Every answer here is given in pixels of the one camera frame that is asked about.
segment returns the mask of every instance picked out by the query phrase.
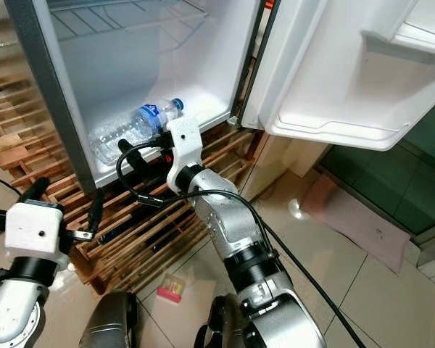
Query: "plastic bottle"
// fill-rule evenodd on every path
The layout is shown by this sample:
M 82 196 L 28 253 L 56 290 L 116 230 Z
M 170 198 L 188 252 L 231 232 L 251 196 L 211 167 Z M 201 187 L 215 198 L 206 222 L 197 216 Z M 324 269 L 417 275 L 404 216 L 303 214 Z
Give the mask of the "plastic bottle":
M 153 136 L 149 125 L 129 117 L 105 123 L 89 135 L 89 146 L 95 156 L 105 165 L 113 165 L 121 155 L 117 143 L 126 139 L 131 144 L 140 144 Z
M 147 124 L 153 134 L 158 134 L 168 121 L 180 117 L 182 110 L 183 102 L 179 98 L 173 100 L 156 99 L 151 104 L 139 107 L 132 114 L 132 121 L 136 125 Z
M 131 113 L 130 117 L 110 120 L 89 134 L 89 146 L 105 165 L 113 165 L 121 155 L 117 143 L 126 139 L 132 145 L 141 144 L 158 134 L 170 120 L 181 115 L 183 102 L 179 99 L 157 99 Z

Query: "black cable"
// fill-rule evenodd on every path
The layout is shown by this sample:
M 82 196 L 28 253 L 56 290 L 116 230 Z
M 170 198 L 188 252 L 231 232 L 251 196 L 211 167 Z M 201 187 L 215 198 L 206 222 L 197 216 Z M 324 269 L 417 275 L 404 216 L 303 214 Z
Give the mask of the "black cable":
M 5 185 L 8 189 L 13 190 L 18 196 L 21 196 L 21 193 L 15 189 L 13 186 L 11 186 L 9 183 L 7 183 L 6 181 L 3 181 L 2 179 L 0 179 L 0 183 Z
M 181 201 L 184 199 L 196 197 L 196 196 L 207 196 L 210 194 L 219 194 L 221 196 L 226 196 L 228 198 L 233 198 L 238 201 L 240 201 L 245 207 L 247 207 L 250 212 L 253 215 L 254 221 L 256 222 L 258 228 L 261 230 L 263 241 L 265 242 L 268 252 L 273 252 L 273 247 L 269 241 L 268 238 L 268 232 L 272 235 L 272 237 L 277 241 L 277 243 L 281 246 L 281 248 L 287 253 L 287 255 L 290 257 L 290 259 L 297 265 L 297 267 L 302 271 L 302 273 L 306 276 L 306 278 L 311 282 L 311 284 L 316 288 L 316 290 L 319 292 L 319 294 L 324 298 L 324 300 L 327 302 L 329 307 L 333 310 L 337 318 L 340 320 L 340 322 L 343 324 L 345 329 L 348 331 L 348 334 L 352 337 L 353 341 L 355 341 L 356 345 L 359 348 L 366 348 L 366 346 L 363 344 L 363 342 L 360 340 L 360 338 L 357 336 L 351 325 L 348 323 L 348 321 L 345 319 L 343 314 L 341 313 L 340 309 L 336 306 L 334 301 L 327 295 L 327 293 L 322 289 L 322 287 L 319 285 L 319 283 L 313 278 L 313 276 L 308 272 L 308 270 L 303 266 L 303 264 L 295 257 L 295 255 L 292 254 L 290 249 L 282 242 L 282 240 L 279 238 L 279 236 L 274 232 L 274 230 L 269 227 L 269 225 L 261 218 L 261 216 L 256 212 L 256 210 L 253 208 L 253 206 L 242 196 L 239 196 L 238 194 L 235 194 L 233 192 L 224 191 L 224 190 L 203 190 L 203 191 L 194 191 L 189 194 L 184 194 L 181 196 L 169 198 L 169 199 L 159 199 L 155 196 L 152 196 L 150 194 L 142 194 L 140 192 L 137 192 L 134 187 L 132 187 L 127 180 L 125 179 L 125 176 L 123 175 L 123 172 L 121 170 L 121 164 L 123 163 L 124 159 L 132 152 L 138 151 L 139 149 L 144 149 L 147 147 L 167 147 L 163 143 L 163 140 L 161 138 L 157 138 L 153 141 L 149 141 L 148 143 L 139 144 L 131 149 L 129 149 L 126 152 L 123 152 L 123 154 L 119 157 L 116 163 L 116 172 L 117 176 L 120 179 L 121 184 L 124 185 L 124 187 L 127 188 L 136 198 L 139 202 L 143 202 L 144 204 L 150 204 L 154 205 L 155 207 L 164 207 L 166 204 L 170 204 L 173 202 Z
M 268 251 L 269 252 L 273 251 L 273 248 L 272 248 L 270 241 L 269 241 L 268 234 L 266 233 L 266 231 L 263 227 L 261 217 L 258 215 L 258 213 L 253 208 L 253 206 L 245 198 L 239 196 L 238 194 L 235 194 L 235 193 L 229 192 L 229 191 L 224 191 L 224 190 L 203 190 L 203 191 L 191 192 L 190 194 L 183 194 L 183 195 L 169 198 L 169 199 L 160 199 L 158 197 L 152 196 L 151 194 L 142 194 L 142 193 L 138 192 L 137 190 L 135 190 L 134 187 L 132 187 L 129 184 L 129 182 L 126 180 L 126 178 L 123 174 L 123 171 L 121 170 L 121 166 L 122 166 L 124 159 L 127 158 L 127 156 L 129 154 L 131 154 L 134 151 L 138 151 L 139 149 L 145 149 L 147 147 L 166 147 L 166 146 L 164 146 L 164 144 L 162 143 L 161 138 L 157 138 L 157 139 L 149 141 L 147 143 L 135 145 L 132 148 L 130 148 L 129 150 L 127 150 L 126 152 L 123 152 L 123 154 L 121 154 L 121 156 L 118 158 L 118 160 L 116 162 L 116 173 L 117 173 L 118 178 L 120 179 L 121 184 L 124 187 L 126 187 L 127 190 L 129 190 L 129 192 L 131 192 L 137 198 L 137 200 L 139 202 L 144 203 L 144 204 L 154 205 L 155 207 L 164 207 L 165 205 L 171 204 L 173 202 L 181 201 L 181 200 L 188 199 L 191 197 L 196 197 L 196 196 L 208 196 L 210 194 L 219 194 L 221 196 L 226 196 L 228 198 L 236 199 L 236 200 L 240 201 L 245 207 L 247 207 L 249 209 L 249 211 L 252 213 L 254 221 L 256 222 L 258 228 L 261 231 L 262 239 L 263 239 L 264 243 L 266 244 Z
M 316 290 L 319 292 L 319 294 L 322 296 L 322 298 L 327 302 L 329 307 L 333 310 L 337 318 L 341 321 L 343 326 L 348 331 L 348 334 L 351 336 L 353 341 L 355 341 L 356 345 L 359 348 L 366 348 L 366 346 L 363 344 L 361 339 L 357 336 L 351 325 L 348 323 L 347 319 L 343 316 L 340 309 L 336 306 L 334 301 L 327 295 L 327 293 L 322 289 L 322 287 L 319 285 L 319 283 L 313 278 L 313 276 L 308 272 L 308 270 L 303 266 L 303 264 L 293 255 L 293 253 L 290 251 L 290 249 L 282 242 L 280 237 L 274 232 L 274 230 L 269 227 L 269 225 L 263 221 L 264 228 L 267 232 L 270 233 L 270 235 L 277 241 L 277 244 L 281 246 L 281 248 L 287 253 L 287 255 L 290 257 L 290 259 L 294 262 L 295 265 L 303 272 L 303 274 L 306 276 L 306 278 L 310 281 L 310 283 L 316 288 Z

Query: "pink mat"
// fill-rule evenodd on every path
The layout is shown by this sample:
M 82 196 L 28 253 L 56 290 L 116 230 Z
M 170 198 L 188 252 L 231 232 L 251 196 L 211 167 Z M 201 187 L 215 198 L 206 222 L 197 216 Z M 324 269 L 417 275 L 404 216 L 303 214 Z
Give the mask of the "pink mat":
M 304 197 L 301 209 L 340 232 L 390 270 L 401 270 L 410 235 L 378 216 L 322 175 Z

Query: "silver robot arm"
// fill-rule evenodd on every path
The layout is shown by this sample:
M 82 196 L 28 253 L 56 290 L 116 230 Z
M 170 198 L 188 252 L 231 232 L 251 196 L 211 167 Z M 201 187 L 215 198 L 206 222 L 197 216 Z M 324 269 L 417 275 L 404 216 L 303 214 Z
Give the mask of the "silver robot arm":
M 167 129 L 174 143 L 174 163 L 167 177 L 172 190 L 237 193 L 233 183 L 201 166 L 202 141 L 194 119 L 178 118 L 170 121 Z M 219 194 L 195 196 L 190 202 L 210 229 L 237 293 L 221 304 L 221 312 L 233 312 L 232 318 L 222 318 L 227 325 L 209 324 L 211 330 L 218 327 L 221 331 L 223 347 L 325 347 L 319 328 L 297 296 L 277 253 L 264 242 L 249 208 Z
M 0 348 L 31 348 L 45 324 L 44 305 L 56 273 L 66 269 L 71 244 L 90 241 L 102 216 L 99 191 L 89 212 L 88 231 L 67 231 L 63 208 L 38 199 L 49 185 L 38 179 L 7 212 L 0 210 L 0 230 L 12 263 L 0 269 Z

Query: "wooden pallet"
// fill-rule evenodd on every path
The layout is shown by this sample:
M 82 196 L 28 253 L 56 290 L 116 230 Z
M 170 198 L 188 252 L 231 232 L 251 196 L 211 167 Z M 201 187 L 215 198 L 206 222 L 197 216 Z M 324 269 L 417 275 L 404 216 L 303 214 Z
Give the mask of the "wooden pallet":
M 203 163 L 237 186 L 252 166 L 259 134 L 225 123 L 203 134 Z M 46 176 L 43 199 L 65 207 L 70 229 L 88 226 L 92 194 L 84 194 L 32 80 L 0 78 L 0 168 L 21 191 Z M 172 194 L 163 181 L 137 183 L 154 195 Z M 207 235 L 187 202 L 156 210 L 135 202 L 118 182 L 103 188 L 104 213 L 96 238 L 72 248 L 80 279 L 98 294 L 114 288 L 138 291 Z
M 239 186 L 253 164 L 252 158 L 245 155 L 253 148 L 254 139 L 254 133 L 247 130 L 224 132 L 204 147 L 207 157 L 203 163 Z M 111 184 L 106 191 L 115 191 L 115 185 Z M 153 186 L 140 183 L 136 188 L 153 195 L 172 194 L 165 183 Z M 81 209 L 65 215 L 70 226 L 87 227 L 89 205 L 89 202 L 81 204 Z M 207 235 L 206 227 L 188 202 L 153 209 L 149 215 L 142 215 L 142 207 L 128 191 L 108 197 L 96 238 L 79 244 L 73 251 L 76 256 L 72 258 L 84 264 L 78 267 L 81 280 L 90 283 L 99 294 L 116 288 L 139 291 Z M 110 236 L 107 242 L 105 237 L 117 229 L 119 234 Z
M 72 173 L 45 104 L 26 75 L 0 78 L 0 168 L 21 191 L 41 176 L 56 182 Z

